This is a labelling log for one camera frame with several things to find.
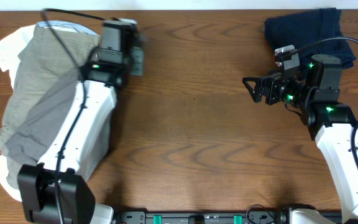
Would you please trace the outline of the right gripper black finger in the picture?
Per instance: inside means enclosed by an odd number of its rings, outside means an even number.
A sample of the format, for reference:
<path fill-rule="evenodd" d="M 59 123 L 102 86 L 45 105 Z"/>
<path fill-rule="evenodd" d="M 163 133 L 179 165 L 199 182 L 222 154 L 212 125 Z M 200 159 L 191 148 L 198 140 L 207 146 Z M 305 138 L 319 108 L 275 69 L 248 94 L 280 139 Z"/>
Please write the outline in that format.
<path fill-rule="evenodd" d="M 244 81 L 243 84 L 247 88 L 248 92 L 250 93 L 250 96 L 252 97 L 253 101 L 255 103 L 259 103 L 262 100 L 262 92 L 260 88 L 259 82 L 254 82 L 254 87 L 252 87 L 250 84 L 250 81 Z"/>
<path fill-rule="evenodd" d="M 263 79 L 260 77 L 243 77 L 242 82 L 244 85 L 250 85 L 250 83 L 254 83 L 255 86 L 260 86 L 263 82 Z"/>

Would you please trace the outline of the grey shorts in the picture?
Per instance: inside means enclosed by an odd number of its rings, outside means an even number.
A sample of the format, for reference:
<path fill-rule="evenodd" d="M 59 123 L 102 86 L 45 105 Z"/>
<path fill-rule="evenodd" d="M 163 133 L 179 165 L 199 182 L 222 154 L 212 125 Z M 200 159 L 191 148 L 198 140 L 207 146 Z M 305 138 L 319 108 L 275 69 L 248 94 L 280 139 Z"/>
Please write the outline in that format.
<path fill-rule="evenodd" d="M 6 142 L 7 156 L 21 166 L 34 166 L 52 145 L 70 110 L 78 83 L 77 72 L 27 68 L 18 71 L 27 82 L 35 82 L 29 91 L 39 100 Z"/>

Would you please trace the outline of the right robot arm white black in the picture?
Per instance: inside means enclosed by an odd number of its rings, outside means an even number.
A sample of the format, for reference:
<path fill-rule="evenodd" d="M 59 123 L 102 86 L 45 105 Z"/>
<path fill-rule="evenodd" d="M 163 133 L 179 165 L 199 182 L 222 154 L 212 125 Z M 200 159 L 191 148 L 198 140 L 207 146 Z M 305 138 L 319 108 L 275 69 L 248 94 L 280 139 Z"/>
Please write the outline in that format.
<path fill-rule="evenodd" d="M 296 58 L 264 77 L 244 77 L 242 82 L 254 102 L 278 102 L 295 107 L 329 167 L 341 204 L 343 223 L 358 223 L 358 129 L 351 108 L 338 101 L 341 60 L 316 54 L 305 82 L 298 80 Z"/>

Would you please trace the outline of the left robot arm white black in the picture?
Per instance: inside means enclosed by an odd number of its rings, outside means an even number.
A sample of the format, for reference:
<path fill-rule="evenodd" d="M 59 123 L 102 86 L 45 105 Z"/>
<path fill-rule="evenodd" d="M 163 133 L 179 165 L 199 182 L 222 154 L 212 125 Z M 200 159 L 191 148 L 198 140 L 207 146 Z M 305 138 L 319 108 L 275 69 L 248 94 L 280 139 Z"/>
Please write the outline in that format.
<path fill-rule="evenodd" d="M 57 121 L 48 149 L 17 176 L 31 223 L 111 223 L 114 209 L 98 203 L 87 185 L 109 147 L 110 121 L 129 75 L 141 75 L 144 52 L 137 23 L 106 20 L 101 43 L 77 66 L 72 84 L 59 82 L 32 111 L 31 124 Z"/>

